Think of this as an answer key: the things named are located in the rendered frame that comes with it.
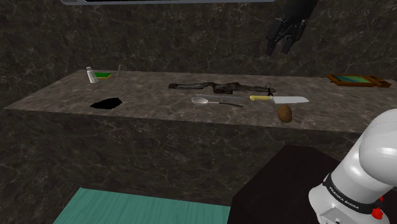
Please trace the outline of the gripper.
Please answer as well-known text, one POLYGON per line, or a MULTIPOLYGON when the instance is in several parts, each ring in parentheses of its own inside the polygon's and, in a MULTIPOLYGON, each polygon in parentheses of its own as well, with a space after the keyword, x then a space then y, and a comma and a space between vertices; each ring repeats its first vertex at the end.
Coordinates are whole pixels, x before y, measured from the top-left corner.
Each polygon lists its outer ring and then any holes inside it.
POLYGON ((285 38, 285 42, 281 52, 289 53, 291 47, 302 37, 318 1, 286 0, 283 9, 284 17, 282 19, 275 18, 267 31, 266 39, 268 42, 265 50, 267 55, 272 55, 276 44, 282 38, 285 38))

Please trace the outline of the brown potato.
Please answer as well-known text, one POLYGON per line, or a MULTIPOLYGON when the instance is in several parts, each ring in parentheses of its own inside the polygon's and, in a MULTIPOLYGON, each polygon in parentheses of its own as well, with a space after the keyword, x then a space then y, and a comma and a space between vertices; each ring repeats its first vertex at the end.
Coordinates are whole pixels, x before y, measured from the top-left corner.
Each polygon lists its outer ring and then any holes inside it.
POLYGON ((292 121, 292 110, 287 104, 282 104, 278 108, 277 115, 281 122, 289 123, 292 121))

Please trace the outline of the dark long lumpy object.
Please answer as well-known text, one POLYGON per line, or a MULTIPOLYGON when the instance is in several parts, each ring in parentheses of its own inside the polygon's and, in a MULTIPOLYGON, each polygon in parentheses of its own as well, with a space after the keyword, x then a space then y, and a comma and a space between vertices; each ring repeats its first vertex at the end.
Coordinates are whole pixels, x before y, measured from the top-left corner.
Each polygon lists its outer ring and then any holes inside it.
POLYGON ((243 85, 238 82, 234 83, 226 83, 220 84, 215 82, 202 82, 202 83, 170 83, 169 89, 178 89, 178 90, 202 90, 207 87, 212 87, 212 91, 215 94, 228 94, 232 95, 235 91, 238 92, 266 92, 266 85, 264 87, 259 86, 249 86, 243 85))

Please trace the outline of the wooden tray with green inlay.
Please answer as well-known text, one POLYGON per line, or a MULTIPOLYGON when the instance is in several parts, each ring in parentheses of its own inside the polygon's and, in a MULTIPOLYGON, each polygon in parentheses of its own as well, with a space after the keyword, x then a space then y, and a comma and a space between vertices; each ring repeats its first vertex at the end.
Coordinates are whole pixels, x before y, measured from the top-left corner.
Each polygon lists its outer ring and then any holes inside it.
POLYGON ((327 78, 334 84, 344 87, 389 88, 391 83, 375 75, 329 74, 327 78))

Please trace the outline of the dark robot stand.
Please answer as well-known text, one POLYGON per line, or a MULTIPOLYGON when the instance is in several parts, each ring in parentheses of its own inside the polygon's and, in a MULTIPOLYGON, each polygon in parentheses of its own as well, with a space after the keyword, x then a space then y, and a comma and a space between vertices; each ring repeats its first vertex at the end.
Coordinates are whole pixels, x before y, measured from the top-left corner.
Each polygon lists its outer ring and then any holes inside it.
MULTIPOLYGON (((311 147, 284 146, 234 197, 227 224, 319 224, 309 192, 340 162, 311 147)), ((397 224, 397 192, 382 196, 397 224)))

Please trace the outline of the white shaker bottle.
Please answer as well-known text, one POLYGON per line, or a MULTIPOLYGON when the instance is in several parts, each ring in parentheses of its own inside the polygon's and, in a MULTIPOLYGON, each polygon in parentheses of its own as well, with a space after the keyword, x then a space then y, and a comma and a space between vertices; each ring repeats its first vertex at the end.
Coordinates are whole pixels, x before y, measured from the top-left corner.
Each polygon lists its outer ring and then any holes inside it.
POLYGON ((90 83, 97 83, 99 81, 91 67, 87 67, 87 75, 90 83))

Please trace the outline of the yellow-handled kitchen knife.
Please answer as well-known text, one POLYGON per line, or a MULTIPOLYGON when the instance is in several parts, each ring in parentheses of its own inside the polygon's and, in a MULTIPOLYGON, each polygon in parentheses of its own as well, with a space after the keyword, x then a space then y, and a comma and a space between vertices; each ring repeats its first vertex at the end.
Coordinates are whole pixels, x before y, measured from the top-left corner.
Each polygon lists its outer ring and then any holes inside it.
POLYGON ((309 102, 307 98, 301 96, 250 95, 249 99, 252 101, 273 101, 275 104, 296 104, 309 102))

